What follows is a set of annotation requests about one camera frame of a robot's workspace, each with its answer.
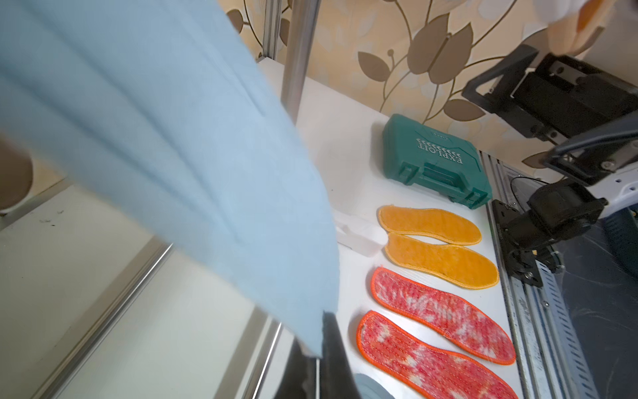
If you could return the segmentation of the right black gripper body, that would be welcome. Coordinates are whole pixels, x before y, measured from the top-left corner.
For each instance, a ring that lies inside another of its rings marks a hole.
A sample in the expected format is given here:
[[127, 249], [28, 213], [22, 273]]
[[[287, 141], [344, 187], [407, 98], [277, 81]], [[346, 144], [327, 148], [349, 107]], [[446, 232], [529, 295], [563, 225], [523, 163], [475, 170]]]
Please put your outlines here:
[[513, 93], [526, 138], [560, 144], [637, 110], [637, 86], [569, 56], [549, 54]]

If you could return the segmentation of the yellow fuzzy insole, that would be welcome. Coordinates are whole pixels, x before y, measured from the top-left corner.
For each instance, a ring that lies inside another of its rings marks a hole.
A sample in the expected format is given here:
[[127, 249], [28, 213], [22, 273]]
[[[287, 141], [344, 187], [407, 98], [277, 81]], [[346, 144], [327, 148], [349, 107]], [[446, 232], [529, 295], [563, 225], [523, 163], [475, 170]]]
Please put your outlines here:
[[499, 282], [496, 265], [463, 246], [429, 244], [390, 233], [384, 252], [392, 264], [431, 274], [465, 289], [488, 289]]
[[383, 229], [395, 234], [429, 237], [457, 245], [475, 245], [483, 238], [474, 223], [443, 209], [385, 205], [378, 209], [377, 217]]

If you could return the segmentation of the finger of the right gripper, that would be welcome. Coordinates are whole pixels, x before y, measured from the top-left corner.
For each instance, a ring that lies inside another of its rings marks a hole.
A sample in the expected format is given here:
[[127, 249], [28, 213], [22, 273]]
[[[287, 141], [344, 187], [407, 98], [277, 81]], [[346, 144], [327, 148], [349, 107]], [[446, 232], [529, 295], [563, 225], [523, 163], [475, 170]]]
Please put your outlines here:
[[555, 146], [543, 165], [584, 186], [593, 186], [637, 162], [637, 112]]
[[538, 50], [519, 45], [492, 68], [468, 81], [461, 95], [489, 114], [495, 114], [526, 138], [533, 138], [538, 119], [513, 97]]

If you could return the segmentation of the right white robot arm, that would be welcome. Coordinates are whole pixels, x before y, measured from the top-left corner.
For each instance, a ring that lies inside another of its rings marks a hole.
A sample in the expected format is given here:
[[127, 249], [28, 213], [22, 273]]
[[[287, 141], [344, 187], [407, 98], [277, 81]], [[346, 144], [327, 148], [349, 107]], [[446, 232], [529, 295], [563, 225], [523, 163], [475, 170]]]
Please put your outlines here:
[[551, 143], [540, 164], [561, 179], [524, 213], [492, 204], [508, 274], [540, 286], [534, 253], [585, 234], [637, 201], [637, 89], [570, 56], [522, 44], [470, 80], [463, 97], [528, 139]]

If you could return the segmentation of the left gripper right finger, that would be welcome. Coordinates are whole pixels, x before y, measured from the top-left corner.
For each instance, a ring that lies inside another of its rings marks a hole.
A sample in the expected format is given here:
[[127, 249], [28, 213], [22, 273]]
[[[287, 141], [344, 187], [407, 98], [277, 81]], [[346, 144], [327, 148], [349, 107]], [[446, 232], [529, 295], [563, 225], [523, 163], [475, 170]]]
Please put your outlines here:
[[323, 314], [320, 398], [360, 398], [335, 314]]

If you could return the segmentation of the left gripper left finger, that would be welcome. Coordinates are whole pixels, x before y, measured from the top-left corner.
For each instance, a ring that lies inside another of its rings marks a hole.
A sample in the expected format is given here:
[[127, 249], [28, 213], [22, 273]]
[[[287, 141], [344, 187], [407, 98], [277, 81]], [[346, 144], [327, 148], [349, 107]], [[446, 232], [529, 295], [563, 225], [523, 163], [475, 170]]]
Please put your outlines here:
[[287, 365], [275, 399], [315, 399], [317, 397], [317, 357], [306, 356], [297, 339], [292, 342]]

